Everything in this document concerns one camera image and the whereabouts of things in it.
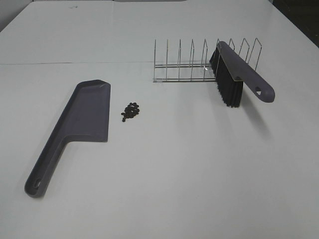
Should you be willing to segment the purple hand brush black bristles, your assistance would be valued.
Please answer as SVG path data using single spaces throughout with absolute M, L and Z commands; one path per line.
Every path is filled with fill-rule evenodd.
M 265 103 L 272 103 L 275 91 L 248 63 L 246 63 L 230 46 L 219 41 L 210 59 L 217 89 L 228 107 L 240 106 L 243 85 Z

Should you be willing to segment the purple plastic dustpan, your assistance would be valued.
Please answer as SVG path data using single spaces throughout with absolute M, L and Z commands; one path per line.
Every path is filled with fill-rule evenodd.
M 111 85 L 102 80 L 79 83 L 67 102 L 24 191 L 32 198 L 44 196 L 65 146 L 70 142 L 108 140 Z

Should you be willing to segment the pile of coffee beans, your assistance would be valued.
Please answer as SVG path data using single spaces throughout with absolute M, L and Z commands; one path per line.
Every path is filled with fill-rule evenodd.
M 125 122 L 126 119 L 132 119 L 134 118 L 136 115 L 138 115 L 140 113 L 140 109 L 139 109 L 139 105 L 134 102 L 134 103 L 129 103 L 124 111 L 121 113 L 122 115 L 122 122 Z

